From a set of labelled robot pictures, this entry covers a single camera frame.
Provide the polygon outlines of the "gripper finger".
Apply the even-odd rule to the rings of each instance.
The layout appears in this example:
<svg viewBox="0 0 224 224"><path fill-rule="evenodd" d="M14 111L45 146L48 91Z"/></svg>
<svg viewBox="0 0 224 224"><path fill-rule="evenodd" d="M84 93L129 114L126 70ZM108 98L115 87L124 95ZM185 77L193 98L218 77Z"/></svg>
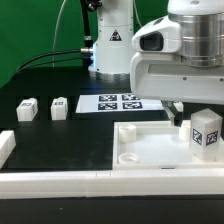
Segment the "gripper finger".
<svg viewBox="0 0 224 224"><path fill-rule="evenodd" d="M164 108L171 124L173 126L180 126L182 122L183 112L178 112L174 106L173 101L162 101L162 107Z"/></svg>

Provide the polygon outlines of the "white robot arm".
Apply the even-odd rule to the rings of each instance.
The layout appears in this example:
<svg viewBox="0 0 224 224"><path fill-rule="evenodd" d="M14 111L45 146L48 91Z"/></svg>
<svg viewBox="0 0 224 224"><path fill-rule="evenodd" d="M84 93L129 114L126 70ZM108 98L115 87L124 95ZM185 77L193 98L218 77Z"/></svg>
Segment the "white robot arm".
<svg viewBox="0 0 224 224"><path fill-rule="evenodd" d="M169 0L133 30L134 0L87 0L98 16L94 78L128 79L141 99L224 105L224 0Z"/></svg>

